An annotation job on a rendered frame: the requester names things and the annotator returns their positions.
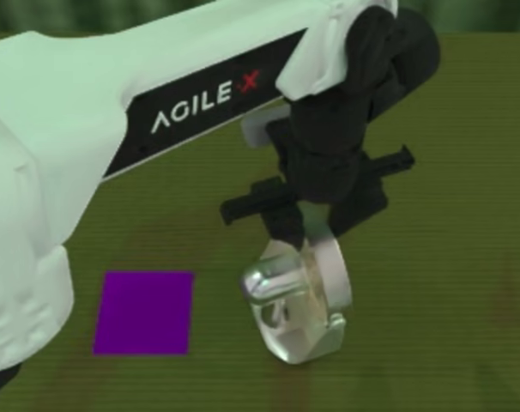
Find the green surface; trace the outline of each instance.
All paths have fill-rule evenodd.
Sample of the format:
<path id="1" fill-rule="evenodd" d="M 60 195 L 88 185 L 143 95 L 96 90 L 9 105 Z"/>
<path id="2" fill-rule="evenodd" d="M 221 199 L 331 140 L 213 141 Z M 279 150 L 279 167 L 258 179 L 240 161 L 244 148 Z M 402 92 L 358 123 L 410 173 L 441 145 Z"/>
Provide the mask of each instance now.
<path id="1" fill-rule="evenodd" d="M 286 367 L 238 279 L 267 242 L 218 205 L 275 170 L 236 124 L 102 185 L 68 243 L 76 307 L 0 412 L 520 412 L 520 34 L 445 36 L 437 76 L 372 126 L 418 158 L 342 239 L 354 310 L 338 354 Z M 194 270 L 191 353 L 94 358 L 106 270 Z"/>

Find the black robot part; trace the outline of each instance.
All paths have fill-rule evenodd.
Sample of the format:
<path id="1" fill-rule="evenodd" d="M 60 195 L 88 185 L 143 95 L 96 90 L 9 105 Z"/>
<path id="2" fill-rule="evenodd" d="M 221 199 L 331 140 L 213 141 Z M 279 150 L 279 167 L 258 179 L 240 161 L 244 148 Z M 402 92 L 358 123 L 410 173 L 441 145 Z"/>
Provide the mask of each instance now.
<path id="1" fill-rule="evenodd" d="M 328 223 L 335 236 L 387 207 L 382 179 L 411 168 L 414 157 L 403 146 L 397 154 L 371 160 L 363 150 L 366 128 L 433 76 L 438 39 L 412 10 L 399 9 L 394 19 L 371 7 L 350 28 L 346 52 L 344 82 L 289 101 L 289 118 L 266 124 L 284 180 L 265 180 L 250 194 L 224 202 L 226 224 L 259 214 L 272 239 L 300 248 L 300 200 L 330 205 Z"/>

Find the agilex logo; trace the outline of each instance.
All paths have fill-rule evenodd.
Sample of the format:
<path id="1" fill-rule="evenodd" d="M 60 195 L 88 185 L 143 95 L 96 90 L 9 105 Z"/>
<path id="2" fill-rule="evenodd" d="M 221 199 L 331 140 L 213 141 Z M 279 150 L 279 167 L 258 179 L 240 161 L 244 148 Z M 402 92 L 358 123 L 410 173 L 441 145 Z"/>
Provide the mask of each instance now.
<path id="1" fill-rule="evenodd" d="M 160 129 L 170 128 L 172 124 L 182 123 L 188 118 L 227 104 L 232 100 L 235 91 L 240 94 L 248 94 L 251 90 L 257 88 L 259 75 L 260 70 L 253 70 L 250 73 L 243 74 L 238 82 L 228 80 L 219 83 L 213 89 L 205 89 L 186 100 L 177 102 L 168 110 L 159 110 L 150 133 L 154 135 Z"/>

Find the purple paper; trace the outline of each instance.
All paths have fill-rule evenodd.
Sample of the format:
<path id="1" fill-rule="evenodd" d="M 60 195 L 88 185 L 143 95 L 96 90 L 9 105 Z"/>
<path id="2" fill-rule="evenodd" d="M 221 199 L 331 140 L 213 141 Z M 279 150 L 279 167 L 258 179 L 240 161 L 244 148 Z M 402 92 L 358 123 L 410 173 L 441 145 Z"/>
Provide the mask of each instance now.
<path id="1" fill-rule="evenodd" d="M 187 354 L 193 274 L 107 272 L 94 354 Z"/>

